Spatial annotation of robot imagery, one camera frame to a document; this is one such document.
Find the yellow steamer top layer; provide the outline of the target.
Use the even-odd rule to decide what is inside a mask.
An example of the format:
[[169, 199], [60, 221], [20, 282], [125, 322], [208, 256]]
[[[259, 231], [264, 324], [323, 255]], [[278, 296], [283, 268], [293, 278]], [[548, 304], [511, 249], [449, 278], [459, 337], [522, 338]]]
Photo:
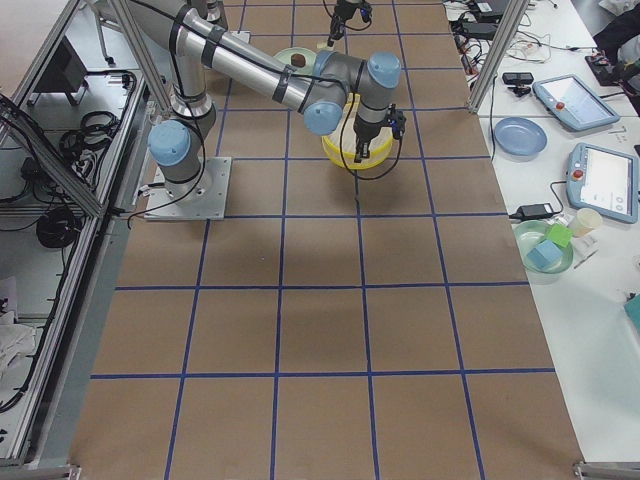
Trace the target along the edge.
[[363, 159], [360, 163], [356, 163], [354, 161], [355, 155], [353, 157], [350, 155], [345, 156], [343, 153], [337, 155], [335, 152], [330, 151], [329, 148], [323, 144], [322, 137], [321, 144], [327, 158], [338, 167], [343, 168], [347, 166], [351, 170], [366, 170], [380, 165], [388, 157], [393, 143], [391, 129], [389, 127], [382, 128], [379, 135], [369, 144], [370, 157]]

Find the brown bun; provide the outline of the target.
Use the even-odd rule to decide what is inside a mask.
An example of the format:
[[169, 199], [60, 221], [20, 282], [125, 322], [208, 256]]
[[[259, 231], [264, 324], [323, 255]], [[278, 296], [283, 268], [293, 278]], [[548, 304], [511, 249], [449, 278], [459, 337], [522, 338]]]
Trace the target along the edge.
[[296, 68], [303, 68], [306, 66], [306, 57], [300, 53], [294, 53], [290, 57], [290, 64]]

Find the green plate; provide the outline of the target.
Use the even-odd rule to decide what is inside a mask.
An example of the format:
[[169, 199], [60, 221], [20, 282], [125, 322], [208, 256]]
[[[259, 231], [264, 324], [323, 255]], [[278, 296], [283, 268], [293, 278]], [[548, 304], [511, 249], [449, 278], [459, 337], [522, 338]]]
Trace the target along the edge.
[[[290, 57], [292, 54], [294, 53], [300, 53], [303, 54], [306, 57], [306, 66], [303, 68], [296, 68], [294, 66], [292, 66], [290, 64]], [[302, 74], [302, 75], [312, 75], [313, 74], [313, 70], [314, 70], [314, 64], [315, 64], [315, 60], [316, 60], [316, 52], [304, 47], [290, 47], [290, 48], [286, 48], [283, 49], [279, 52], [277, 52], [274, 57], [287, 65], [290, 65], [293, 69], [295, 73], [298, 74]]]

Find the blue plate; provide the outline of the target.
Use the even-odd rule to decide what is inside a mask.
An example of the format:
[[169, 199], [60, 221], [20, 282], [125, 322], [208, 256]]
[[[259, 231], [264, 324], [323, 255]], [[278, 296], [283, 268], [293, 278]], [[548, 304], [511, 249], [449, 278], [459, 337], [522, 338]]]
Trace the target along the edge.
[[545, 131], [532, 120], [503, 118], [494, 127], [494, 137], [501, 149], [516, 157], [533, 157], [547, 146]]

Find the black webcam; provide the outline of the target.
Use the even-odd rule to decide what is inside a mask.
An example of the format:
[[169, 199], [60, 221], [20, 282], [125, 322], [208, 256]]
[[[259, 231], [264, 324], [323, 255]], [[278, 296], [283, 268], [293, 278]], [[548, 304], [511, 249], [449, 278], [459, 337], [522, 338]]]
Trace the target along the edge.
[[518, 98], [531, 93], [534, 77], [530, 72], [504, 72], [502, 81]]

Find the black power adapter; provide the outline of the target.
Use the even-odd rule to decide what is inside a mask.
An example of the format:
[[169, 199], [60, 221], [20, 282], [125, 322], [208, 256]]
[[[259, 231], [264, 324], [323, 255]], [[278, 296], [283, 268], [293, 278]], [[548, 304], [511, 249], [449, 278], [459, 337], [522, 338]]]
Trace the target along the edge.
[[555, 211], [550, 203], [536, 203], [521, 205], [515, 212], [516, 217], [521, 221], [542, 220], [551, 218]]

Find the green bowl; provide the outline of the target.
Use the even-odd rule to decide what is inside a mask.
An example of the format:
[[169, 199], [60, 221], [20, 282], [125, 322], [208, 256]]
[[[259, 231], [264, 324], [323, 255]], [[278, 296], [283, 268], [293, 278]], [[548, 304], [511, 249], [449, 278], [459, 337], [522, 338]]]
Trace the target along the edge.
[[524, 266], [534, 272], [557, 274], [573, 262], [574, 252], [569, 230], [561, 224], [528, 220], [514, 230]]

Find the upper teach pendant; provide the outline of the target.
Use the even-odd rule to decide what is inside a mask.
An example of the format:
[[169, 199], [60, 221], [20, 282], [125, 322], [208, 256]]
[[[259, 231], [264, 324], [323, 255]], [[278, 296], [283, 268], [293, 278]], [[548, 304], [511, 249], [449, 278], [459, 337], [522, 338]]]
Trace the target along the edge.
[[570, 130], [586, 131], [620, 120], [612, 107], [573, 74], [536, 81], [532, 90], [545, 108]]

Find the teach pendant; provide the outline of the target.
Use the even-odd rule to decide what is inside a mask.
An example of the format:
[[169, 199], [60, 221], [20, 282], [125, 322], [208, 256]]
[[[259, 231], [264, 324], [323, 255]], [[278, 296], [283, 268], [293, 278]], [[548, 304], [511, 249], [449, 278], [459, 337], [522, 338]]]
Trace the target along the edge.
[[532, 90], [545, 108], [570, 130], [586, 131], [620, 120], [612, 107], [573, 74], [536, 81]]
[[639, 160], [631, 154], [578, 143], [568, 159], [566, 194], [575, 208], [592, 208], [628, 224], [638, 221]]

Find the blue foam cube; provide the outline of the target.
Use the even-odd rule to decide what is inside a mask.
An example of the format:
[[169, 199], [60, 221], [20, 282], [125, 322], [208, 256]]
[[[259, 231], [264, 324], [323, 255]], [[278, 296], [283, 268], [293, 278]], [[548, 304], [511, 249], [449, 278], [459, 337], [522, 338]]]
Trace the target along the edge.
[[548, 271], [562, 258], [562, 250], [547, 239], [536, 244], [526, 255], [529, 266], [537, 271]]

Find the green foam cube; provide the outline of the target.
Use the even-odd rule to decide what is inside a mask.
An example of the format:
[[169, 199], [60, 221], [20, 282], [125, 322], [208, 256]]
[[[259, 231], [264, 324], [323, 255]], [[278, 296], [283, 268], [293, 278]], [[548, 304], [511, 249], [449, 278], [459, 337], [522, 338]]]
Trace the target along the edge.
[[545, 238], [560, 248], [566, 248], [572, 237], [573, 231], [560, 223], [550, 225], [545, 233]]

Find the paper cup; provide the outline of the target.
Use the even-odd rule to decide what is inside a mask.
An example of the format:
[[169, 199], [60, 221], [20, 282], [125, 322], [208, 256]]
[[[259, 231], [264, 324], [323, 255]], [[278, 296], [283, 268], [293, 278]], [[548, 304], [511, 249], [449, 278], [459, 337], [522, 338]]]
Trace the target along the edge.
[[569, 224], [574, 237], [583, 237], [599, 228], [603, 223], [602, 216], [592, 208], [579, 209]]

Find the lower teach pendant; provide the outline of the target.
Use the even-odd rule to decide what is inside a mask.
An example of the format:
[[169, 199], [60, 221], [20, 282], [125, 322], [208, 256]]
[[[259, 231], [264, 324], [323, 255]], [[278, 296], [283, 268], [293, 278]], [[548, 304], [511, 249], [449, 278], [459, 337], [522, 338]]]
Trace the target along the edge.
[[639, 160], [631, 154], [578, 143], [568, 159], [566, 194], [575, 208], [592, 208], [628, 224], [638, 221]]

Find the aluminium frame post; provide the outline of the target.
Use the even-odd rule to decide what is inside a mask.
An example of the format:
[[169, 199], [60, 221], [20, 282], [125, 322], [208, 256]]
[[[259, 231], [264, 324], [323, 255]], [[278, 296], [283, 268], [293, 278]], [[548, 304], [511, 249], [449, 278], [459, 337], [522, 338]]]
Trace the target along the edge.
[[476, 79], [467, 103], [470, 113], [476, 114], [493, 83], [498, 67], [513, 39], [518, 26], [527, 9], [527, 0], [512, 0], [507, 5], [501, 22], [498, 25], [494, 39], [489, 48], [482, 69]]

